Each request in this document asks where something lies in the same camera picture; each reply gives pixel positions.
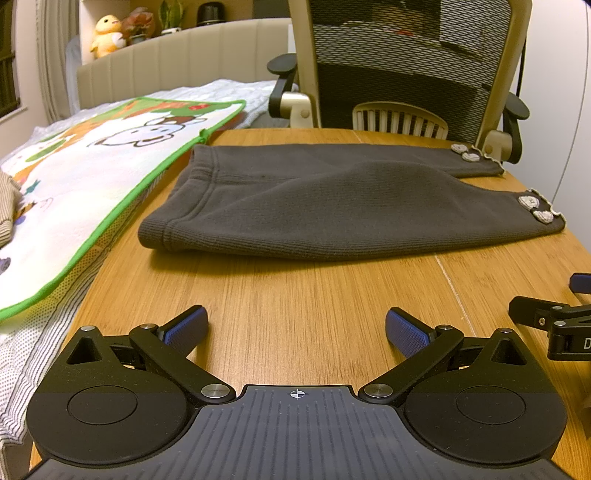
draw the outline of blue finger pad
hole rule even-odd
[[[570,277],[569,287],[575,293],[591,293],[591,275],[574,273]]]
[[[390,310],[386,315],[388,340],[408,358],[429,345],[429,336]]]
[[[207,335],[208,328],[207,311],[201,307],[167,330],[162,341],[187,356]]]

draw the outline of stuffed toy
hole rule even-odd
[[[150,38],[156,30],[154,16],[146,7],[138,7],[121,22],[121,33],[126,40],[134,35]]]
[[[121,33],[121,22],[114,15],[101,18],[95,27],[95,36],[90,46],[90,51],[95,53],[97,59],[119,50],[127,45]]]

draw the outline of green trim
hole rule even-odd
[[[66,141],[67,138],[62,138],[58,143],[54,143],[53,145],[50,145],[49,147],[41,150],[40,152],[37,152],[36,154],[30,156],[28,159],[25,160],[25,162],[29,163],[35,160],[39,160],[41,157],[45,157],[45,155],[49,155],[51,152],[53,152],[54,150],[61,147],[64,143],[66,143]]]
[[[149,100],[158,100],[153,99],[151,97],[138,97],[140,99],[146,98]],[[107,230],[107,228],[113,223],[113,221],[123,212],[129,204],[143,191],[145,190],[153,181],[154,179],[160,175],[164,170],[166,170],[172,163],[178,159],[183,153],[185,153],[190,147],[197,143],[205,143],[209,136],[215,132],[218,128],[222,125],[228,123],[232,120],[237,114],[244,110],[246,107],[246,102],[244,100],[235,100],[232,102],[195,102],[195,103],[209,103],[211,105],[224,105],[224,104],[236,104],[239,103],[242,106],[234,112],[233,115],[227,116],[224,120],[217,123],[211,128],[202,129],[199,131],[199,135],[194,137],[189,142],[185,143],[181,148],[170,154],[164,161],[162,161],[152,172],[150,172],[147,176],[138,183],[135,188],[131,190],[127,194],[127,196],[121,200],[113,210],[104,218],[104,220],[96,227],[96,229],[92,232],[90,237],[82,244],[82,246],[76,251],[74,256],[68,262],[68,264],[64,267],[64,269],[57,274],[53,280],[49,281],[45,285],[43,285],[37,293],[35,293],[32,297],[29,297],[19,303],[11,305],[9,307],[0,309],[0,320],[5,320],[9,317],[16,315],[17,313],[21,313],[23,310],[35,305],[39,301],[43,300],[51,292],[53,292],[60,282],[64,279],[64,277],[70,272],[72,268],[78,263],[78,261],[84,256],[85,253],[90,250],[90,248],[96,243],[99,237]]]
[[[39,140],[39,142],[37,142],[37,143],[49,142],[49,140],[51,140],[52,138],[55,138],[55,137],[57,137],[58,135],[61,135],[61,134],[62,134],[63,132],[65,132],[66,130],[61,130],[61,131],[59,131],[59,132],[58,132],[58,133],[56,133],[56,134],[50,135],[49,137],[42,138],[42,139],[41,139],[41,140]]]

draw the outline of crosshair marking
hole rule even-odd
[[[309,393],[304,393],[304,392],[302,392],[302,390],[294,390],[289,395],[291,395],[294,398],[301,398],[304,395],[310,395],[310,394]]]

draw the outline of metal screw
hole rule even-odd
[[[387,398],[394,393],[390,385],[383,383],[372,383],[367,385],[363,391],[368,397],[372,398]]]
[[[205,385],[201,389],[201,394],[207,398],[223,398],[230,393],[230,389],[227,385],[221,383],[212,383]]]

